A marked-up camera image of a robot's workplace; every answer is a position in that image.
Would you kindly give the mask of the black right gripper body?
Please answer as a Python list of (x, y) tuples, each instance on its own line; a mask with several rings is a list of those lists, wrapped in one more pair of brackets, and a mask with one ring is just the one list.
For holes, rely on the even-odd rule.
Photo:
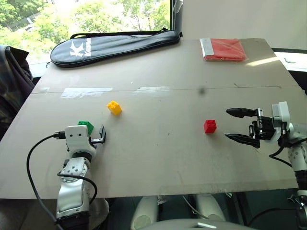
[(255, 116), (256, 121), (249, 125), (249, 137), (251, 144), (260, 144), (260, 140), (270, 140), (274, 133), (273, 119), (262, 115), (261, 109), (251, 110), (250, 116)]

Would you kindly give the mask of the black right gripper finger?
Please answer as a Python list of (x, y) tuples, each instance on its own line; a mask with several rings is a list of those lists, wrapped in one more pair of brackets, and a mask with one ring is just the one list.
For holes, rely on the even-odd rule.
[(229, 108), (226, 109), (226, 113), (238, 118), (244, 118), (245, 116), (254, 117), (259, 115), (257, 109), (248, 109), (248, 108)]
[(229, 139), (234, 140), (240, 144), (253, 146), (256, 149), (260, 148), (260, 141), (255, 138), (251, 138), (247, 135), (234, 134), (234, 133), (225, 133), (224, 135)]

